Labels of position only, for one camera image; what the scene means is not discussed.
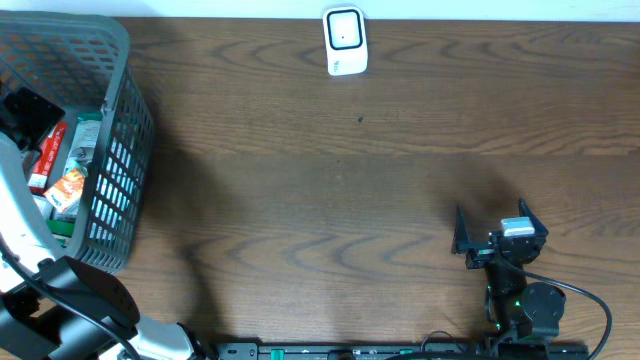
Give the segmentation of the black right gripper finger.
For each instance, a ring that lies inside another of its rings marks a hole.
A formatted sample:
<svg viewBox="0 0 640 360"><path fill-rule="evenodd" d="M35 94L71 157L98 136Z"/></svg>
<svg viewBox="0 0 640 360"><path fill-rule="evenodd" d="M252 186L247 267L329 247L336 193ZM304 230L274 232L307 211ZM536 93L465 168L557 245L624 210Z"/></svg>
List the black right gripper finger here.
<svg viewBox="0 0 640 360"><path fill-rule="evenodd" d="M540 220L534 215L534 213L529 208L526 200L524 198L520 198L518 200L518 208L519 215L521 217L527 217L534 228L534 234L540 237L546 237L549 234L547 228L540 222Z"/></svg>
<svg viewBox="0 0 640 360"><path fill-rule="evenodd" d="M489 242L482 243L474 242L471 240L471 236L466 226L463 210L460 206L457 206L451 253L465 254L469 251L488 250L491 247L492 245Z"/></svg>

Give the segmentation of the orange Kleenex tissue pack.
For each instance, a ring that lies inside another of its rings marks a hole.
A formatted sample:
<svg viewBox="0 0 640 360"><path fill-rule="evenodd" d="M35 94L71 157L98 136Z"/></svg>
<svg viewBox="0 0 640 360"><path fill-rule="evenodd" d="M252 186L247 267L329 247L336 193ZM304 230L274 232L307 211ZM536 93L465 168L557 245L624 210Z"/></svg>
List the orange Kleenex tissue pack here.
<svg viewBox="0 0 640 360"><path fill-rule="evenodd" d="M73 168L44 192L47 201L60 213L74 207L81 199L86 176Z"/></svg>

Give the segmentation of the green white wipes pack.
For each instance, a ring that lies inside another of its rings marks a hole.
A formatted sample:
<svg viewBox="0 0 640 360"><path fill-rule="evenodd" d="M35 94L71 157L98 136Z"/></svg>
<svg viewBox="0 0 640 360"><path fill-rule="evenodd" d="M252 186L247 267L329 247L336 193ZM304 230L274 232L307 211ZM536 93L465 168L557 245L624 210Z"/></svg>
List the green white wipes pack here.
<svg viewBox="0 0 640 360"><path fill-rule="evenodd" d="M63 174L73 169L79 170L84 176L88 175L103 115L100 112L81 112L78 114L74 137L65 162Z"/></svg>

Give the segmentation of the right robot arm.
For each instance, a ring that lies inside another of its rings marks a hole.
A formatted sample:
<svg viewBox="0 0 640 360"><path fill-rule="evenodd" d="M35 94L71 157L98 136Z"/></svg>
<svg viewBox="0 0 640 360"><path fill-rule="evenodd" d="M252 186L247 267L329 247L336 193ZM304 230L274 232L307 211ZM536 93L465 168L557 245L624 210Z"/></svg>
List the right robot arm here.
<svg viewBox="0 0 640 360"><path fill-rule="evenodd" d="M566 296L553 285L526 280L523 266L540 255L548 230L525 200L518 207L519 215L503 219L484 242L471 239L458 207L451 252L466 256L467 269L485 271L487 305L503 341L544 343L559 334Z"/></svg>

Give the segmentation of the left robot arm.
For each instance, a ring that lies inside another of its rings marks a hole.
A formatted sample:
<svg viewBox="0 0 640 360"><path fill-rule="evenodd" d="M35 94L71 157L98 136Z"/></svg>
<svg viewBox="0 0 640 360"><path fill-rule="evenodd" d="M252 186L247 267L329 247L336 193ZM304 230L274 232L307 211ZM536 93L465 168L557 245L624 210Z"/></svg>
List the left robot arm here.
<svg viewBox="0 0 640 360"><path fill-rule="evenodd" d="M65 112L21 87L1 102L1 347L20 359L211 359L183 325L139 313L113 275L66 255L32 197Z"/></svg>

